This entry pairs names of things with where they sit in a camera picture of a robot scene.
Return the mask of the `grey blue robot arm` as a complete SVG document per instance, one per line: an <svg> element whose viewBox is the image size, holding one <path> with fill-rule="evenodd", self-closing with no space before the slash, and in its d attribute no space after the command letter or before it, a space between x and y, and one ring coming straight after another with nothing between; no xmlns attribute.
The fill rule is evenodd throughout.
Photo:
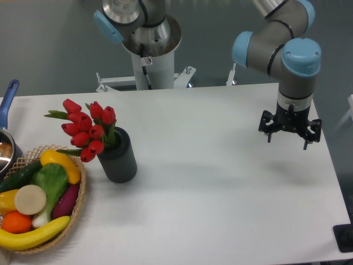
<svg viewBox="0 0 353 265"><path fill-rule="evenodd" d="M232 46L237 65L263 72L279 81L275 114L264 111L259 131L298 134L305 144L318 142L322 122L309 120L314 86L320 71L321 48L303 34L315 19L309 1L255 1L267 21L259 33L244 31ZM130 53L139 90L176 88L174 52L181 42L178 22L164 1L103 1L94 22L112 43Z"/></svg>

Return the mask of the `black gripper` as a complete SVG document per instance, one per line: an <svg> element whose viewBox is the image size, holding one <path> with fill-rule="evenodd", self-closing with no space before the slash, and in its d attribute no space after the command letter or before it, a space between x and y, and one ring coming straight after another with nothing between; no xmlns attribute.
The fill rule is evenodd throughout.
<svg viewBox="0 0 353 265"><path fill-rule="evenodd" d="M263 111L258 130L267 136L268 143L278 131L297 133L304 139L303 149L306 150L309 144L320 142L322 134L322 119L308 120L309 111L310 107L295 111L294 107L284 109L277 103L275 115Z"/></svg>

